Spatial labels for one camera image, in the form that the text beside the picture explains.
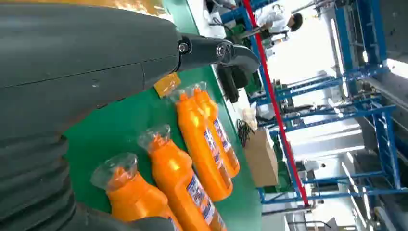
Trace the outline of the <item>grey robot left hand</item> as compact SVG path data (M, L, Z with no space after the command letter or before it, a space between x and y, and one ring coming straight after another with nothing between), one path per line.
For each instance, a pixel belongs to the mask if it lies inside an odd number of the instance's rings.
M155 216L124 223L79 205L63 133L91 111L210 64L255 71L247 47L179 32L162 18L63 3L0 4L0 228L171 231Z

